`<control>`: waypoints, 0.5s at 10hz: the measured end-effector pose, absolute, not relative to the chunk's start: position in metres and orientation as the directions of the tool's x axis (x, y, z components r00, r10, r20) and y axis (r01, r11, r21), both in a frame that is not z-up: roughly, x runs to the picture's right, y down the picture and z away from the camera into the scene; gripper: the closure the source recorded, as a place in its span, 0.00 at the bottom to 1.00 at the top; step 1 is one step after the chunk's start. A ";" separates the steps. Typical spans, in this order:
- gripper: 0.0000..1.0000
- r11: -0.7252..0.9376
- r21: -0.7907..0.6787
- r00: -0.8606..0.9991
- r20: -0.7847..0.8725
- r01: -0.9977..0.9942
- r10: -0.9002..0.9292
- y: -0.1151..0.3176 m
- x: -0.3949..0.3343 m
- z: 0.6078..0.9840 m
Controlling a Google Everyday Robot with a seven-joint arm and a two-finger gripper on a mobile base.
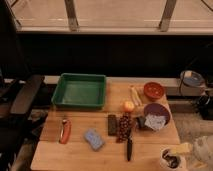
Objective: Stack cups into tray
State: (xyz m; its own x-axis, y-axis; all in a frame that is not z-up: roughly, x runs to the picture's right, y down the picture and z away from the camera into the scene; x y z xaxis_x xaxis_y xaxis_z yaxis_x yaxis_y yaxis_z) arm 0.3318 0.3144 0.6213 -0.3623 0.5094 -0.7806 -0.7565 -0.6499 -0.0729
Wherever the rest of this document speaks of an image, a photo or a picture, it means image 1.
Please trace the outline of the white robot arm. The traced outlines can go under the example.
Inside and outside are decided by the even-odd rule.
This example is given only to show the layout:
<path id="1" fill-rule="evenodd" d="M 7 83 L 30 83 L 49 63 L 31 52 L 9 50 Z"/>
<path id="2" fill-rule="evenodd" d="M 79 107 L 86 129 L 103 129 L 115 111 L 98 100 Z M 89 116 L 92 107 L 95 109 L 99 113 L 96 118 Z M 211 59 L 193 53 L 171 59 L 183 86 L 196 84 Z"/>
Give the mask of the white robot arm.
<path id="1" fill-rule="evenodd" d="M 189 171 L 213 171 L 213 135 L 181 143 L 171 148 L 169 154 L 186 157 Z"/>

